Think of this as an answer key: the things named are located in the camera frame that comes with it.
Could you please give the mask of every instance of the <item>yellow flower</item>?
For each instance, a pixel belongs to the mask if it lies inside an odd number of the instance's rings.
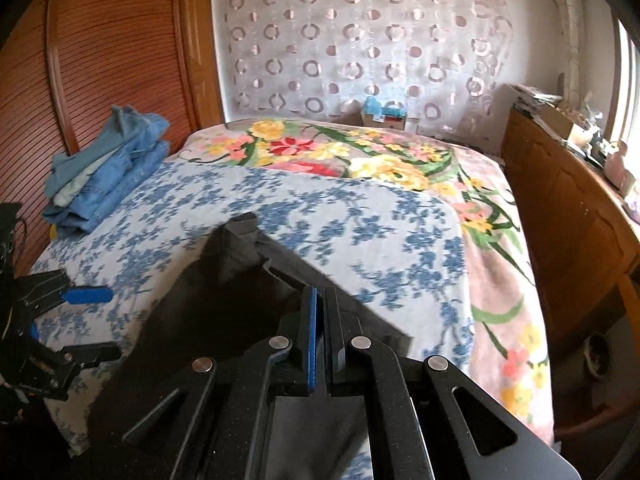
[[[538,389],[543,388],[549,379],[549,368],[544,363],[533,365],[533,382]]]
[[[209,146],[209,148],[207,149],[207,153],[213,156],[222,155],[223,153],[226,153],[226,147],[224,146],[224,144],[214,144],[212,146]]]
[[[329,142],[322,145],[321,148],[309,152],[307,156],[314,158],[315,160],[326,160],[333,156],[348,156],[349,147],[345,146],[341,142]]]
[[[249,131],[261,139],[276,140],[279,139],[284,132],[284,123],[282,121],[272,120],[257,121],[249,128]]]
[[[489,222],[487,222],[484,219],[483,220],[467,220],[465,223],[463,223],[463,226],[470,229],[475,229],[476,231],[480,231],[481,233],[487,233],[493,227],[491,224],[489,224]]]
[[[438,182],[433,184],[430,189],[445,196],[453,196],[457,193],[456,188],[450,182]]]
[[[255,161],[254,166],[258,168],[260,166],[267,166],[272,162],[273,162],[273,157],[271,155],[265,155],[265,156],[259,157],[258,160]]]
[[[480,180],[479,178],[476,178],[476,177],[466,178],[462,182],[465,184],[465,186],[469,186],[469,187],[483,187],[484,186],[484,182],[482,180]]]
[[[527,323],[524,326],[524,330],[522,331],[522,334],[520,334],[518,341],[524,346],[524,348],[529,350],[529,353],[532,353],[542,345],[540,329],[532,323]]]
[[[529,403],[533,398],[533,392],[529,388],[524,388],[516,384],[513,388],[505,388],[501,391],[502,405],[513,416],[526,418],[529,415]]]
[[[352,158],[349,172],[355,178],[376,178],[416,191],[422,191],[429,185],[429,180],[420,170],[395,155]]]

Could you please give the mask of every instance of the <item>wooden cabinet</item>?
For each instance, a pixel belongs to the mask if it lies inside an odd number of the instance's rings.
[[[575,335],[635,269],[638,233],[612,191],[542,128],[512,112],[502,143],[551,343]]]

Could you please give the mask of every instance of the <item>wooden panel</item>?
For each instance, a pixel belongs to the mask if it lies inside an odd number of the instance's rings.
[[[110,105],[171,119],[165,139],[177,150],[192,128],[175,46],[173,0],[56,0],[66,106],[84,148]]]
[[[199,128],[222,124],[211,0],[181,0],[184,50]]]
[[[45,51],[46,0],[34,0],[0,50],[0,200],[23,202],[25,250],[17,262],[25,274],[47,246],[44,182],[53,153],[64,152],[50,97]]]
[[[512,112],[502,151],[557,342],[632,270],[640,244],[603,185],[535,123]]]

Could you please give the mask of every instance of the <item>white wall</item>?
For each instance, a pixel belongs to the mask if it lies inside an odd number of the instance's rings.
[[[615,70],[615,44],[611,8],[605,0],[582,0],[584,38],[580,53],[580,87],[584,99],[603,113],[600,126],[607,124]]]
[[[506,85],[523,83],[556,93],[562,65],[562,26],[553,0],[506,0],[513,20],[509,60],[497,78],[492,114],[479,127],[480,147],[498,155],[515,93]]]

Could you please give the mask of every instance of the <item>stack of folded clothes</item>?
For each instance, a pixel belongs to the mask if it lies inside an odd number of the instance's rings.
[[[91,145],[75,155],[54,155],[42,215],[58,236],[90,233],[151,175],[169,152],[169,143],[159,140],[168,127],[157,114],[113,106]]]

